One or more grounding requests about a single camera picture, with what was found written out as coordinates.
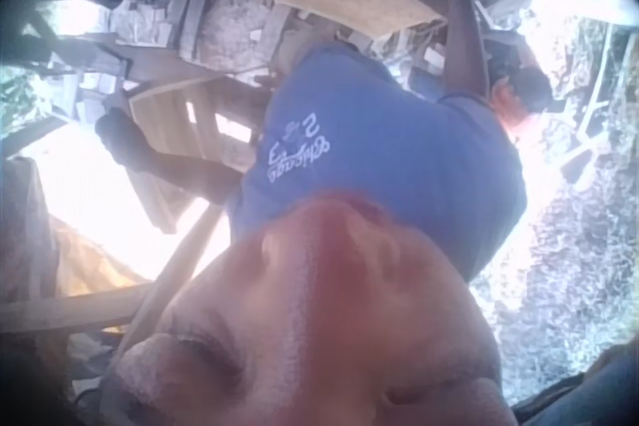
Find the blue t-shirt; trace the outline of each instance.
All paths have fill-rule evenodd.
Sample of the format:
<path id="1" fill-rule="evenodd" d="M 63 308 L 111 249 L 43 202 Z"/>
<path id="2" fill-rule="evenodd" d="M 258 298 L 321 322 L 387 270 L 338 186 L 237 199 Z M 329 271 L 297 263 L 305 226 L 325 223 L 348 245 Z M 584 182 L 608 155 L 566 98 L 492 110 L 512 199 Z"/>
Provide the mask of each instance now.
<path id="1" fill-rule="evenodd" d="M 425 102 L 380 64 L 328 44 L 274 95 L 256 163 L 227 206 L 232 236 L 335 191 L 421 229 L 466 280 L 526 205 L 518 155 L 486 105 L 463 95 Z"/>

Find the nose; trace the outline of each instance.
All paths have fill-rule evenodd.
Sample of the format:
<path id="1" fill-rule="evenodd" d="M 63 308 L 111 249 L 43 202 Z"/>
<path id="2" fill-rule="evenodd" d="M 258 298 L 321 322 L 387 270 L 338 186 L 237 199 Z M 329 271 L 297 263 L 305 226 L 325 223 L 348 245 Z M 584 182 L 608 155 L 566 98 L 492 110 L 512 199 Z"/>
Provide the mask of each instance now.
<path id="1" fill-rule="evenodd" d="M 350 413 L 365 417 L 375 394 L 374 312 L 384 276 L 397 263 L 392 236 L 360 209 L 322 199 L 276 223 L 263 255 L 264 285 L 280 306 L 270 314 L 278 334 L 266 368 L 269 389 L 283 393 L 287 411 L 302 408 L 307 424 L 310 409 L 343 411 L 342 420 L 348 411 L 348 424 L 360 424 Z M 339 418 L 322 424 L 345 424 Z"/>

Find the person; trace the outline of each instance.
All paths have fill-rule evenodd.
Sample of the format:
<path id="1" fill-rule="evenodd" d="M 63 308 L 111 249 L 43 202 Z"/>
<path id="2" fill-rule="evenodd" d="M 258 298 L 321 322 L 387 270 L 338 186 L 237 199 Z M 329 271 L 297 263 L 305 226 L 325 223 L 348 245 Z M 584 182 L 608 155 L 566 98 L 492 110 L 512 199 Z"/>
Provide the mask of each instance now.
<path id="1" fill-rule="evenodd" d="M 113 424 L 514 425 L 466 282 L 525 208 L 486 105 L 471 0 L 447 0 L 448 94 L 427 103 L 335 42 L 306 45 L 242 178 L 159 154 L 119 111 L 114 159 L 212 202 L 229 249 L 102 383 Z"/>
<path id="2" fill-rule="evenodd" d="M 482 33 L 482 39 L 488 56 L 488 105 L 516 142 L 532 131 L 543 112 L 555 109 L 550 80 L 523 36 L 492 30 Z M 440 79 L 419 68 L 411 70 L 408 85 L 427 100 L 443 94 Z"/>

